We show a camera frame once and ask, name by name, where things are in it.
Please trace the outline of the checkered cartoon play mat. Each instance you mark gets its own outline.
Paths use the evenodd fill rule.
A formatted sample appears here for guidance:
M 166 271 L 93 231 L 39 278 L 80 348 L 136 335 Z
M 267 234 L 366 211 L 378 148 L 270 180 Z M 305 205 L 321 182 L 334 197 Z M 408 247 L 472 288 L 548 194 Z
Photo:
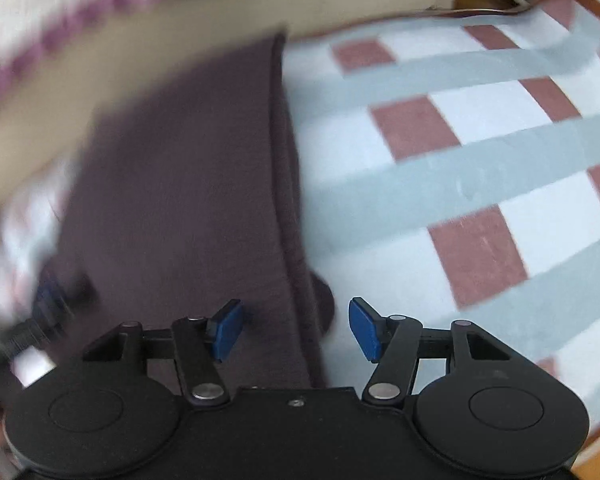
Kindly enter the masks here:
M 98 125 L 276 32 L 306 262 L 335 307 L 321 388 L 370 377 L 348 326 L 359 296 L 427 326 L 477 323 L 571 389 L 600 430 L 600 0 L 391 15 L 300 37 L 279 25 L 193 58 L 94 116 L 4 201 L 0 322 L 30 313 L 41 278 L 57 281 L 48 264 Z M 62 363 L 48 346 L 10 366 L 21 390 Z

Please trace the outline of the dark brown knit sweater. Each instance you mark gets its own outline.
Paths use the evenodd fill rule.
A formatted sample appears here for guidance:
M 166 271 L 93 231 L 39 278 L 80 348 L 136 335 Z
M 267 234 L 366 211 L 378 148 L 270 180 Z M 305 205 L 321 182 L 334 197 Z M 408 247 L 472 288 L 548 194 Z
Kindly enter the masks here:
M 166 328 L 231 299 L 232 389 L 321 388 L 335 314 L 306 262 L 300 176 L 276 32 L 199 63 L 104 119 L 81 159 L 48 270 L 98 293 L 48 346 L 64 362 L 120 323 Z

